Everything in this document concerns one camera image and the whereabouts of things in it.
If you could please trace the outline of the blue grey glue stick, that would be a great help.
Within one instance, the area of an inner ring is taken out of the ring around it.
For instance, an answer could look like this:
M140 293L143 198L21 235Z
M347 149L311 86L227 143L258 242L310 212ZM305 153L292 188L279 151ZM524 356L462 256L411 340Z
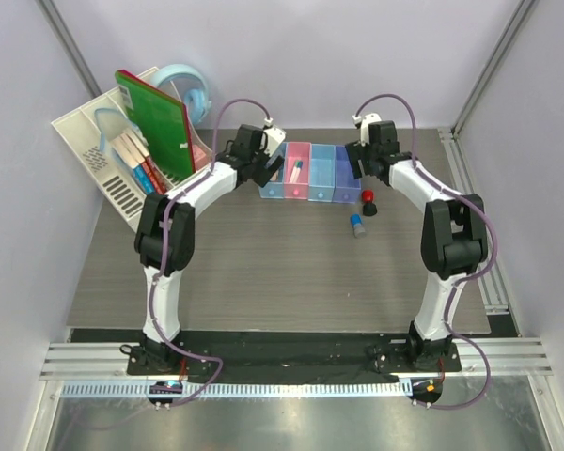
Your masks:
M350 217L353 235L358 239L366 235L362 219L359 214L353 214Z

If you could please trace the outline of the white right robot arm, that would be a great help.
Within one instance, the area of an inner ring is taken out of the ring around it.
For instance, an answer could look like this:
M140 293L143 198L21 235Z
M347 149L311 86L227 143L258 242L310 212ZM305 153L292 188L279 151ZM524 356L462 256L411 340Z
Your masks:
M355 116L359 139L346 146L353 176L373 176L423 214L420 255L428 272L420 309L402 350L415 370L433 370L451 354L452 322L463 286L488 255L484 211L476 194L449 189L411 153L401 152L395 123Z

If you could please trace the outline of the four colour drawer organizer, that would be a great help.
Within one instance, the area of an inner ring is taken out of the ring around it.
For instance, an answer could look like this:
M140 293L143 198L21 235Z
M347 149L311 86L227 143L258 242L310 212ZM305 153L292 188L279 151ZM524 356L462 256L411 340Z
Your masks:
M360 199L361 180L353 178L344 146L284 142L277 155L284 158L278 182L259 187L261 198L341 204Z

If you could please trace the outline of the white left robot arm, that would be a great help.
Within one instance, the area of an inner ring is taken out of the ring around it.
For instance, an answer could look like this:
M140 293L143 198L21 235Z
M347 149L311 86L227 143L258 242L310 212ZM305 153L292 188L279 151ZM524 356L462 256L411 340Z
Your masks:
M196 219L220 197L248 180L262 187L284 164L277 152L286 132L276 126L242 125L223 152L196 178L168 194L147 196L134 239L147 281L147 316L139 342L123 345L130 375L169 375L184 358L202 358L181 348L181 278L196 247Z

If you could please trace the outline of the red black stamp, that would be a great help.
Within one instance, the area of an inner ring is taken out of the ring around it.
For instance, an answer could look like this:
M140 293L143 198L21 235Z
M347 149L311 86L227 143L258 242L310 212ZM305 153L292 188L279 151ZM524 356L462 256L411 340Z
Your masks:
M375 216L378 212L377 206L374 202L375 196L371 190L364 190L361 193L362 212L366 217Z

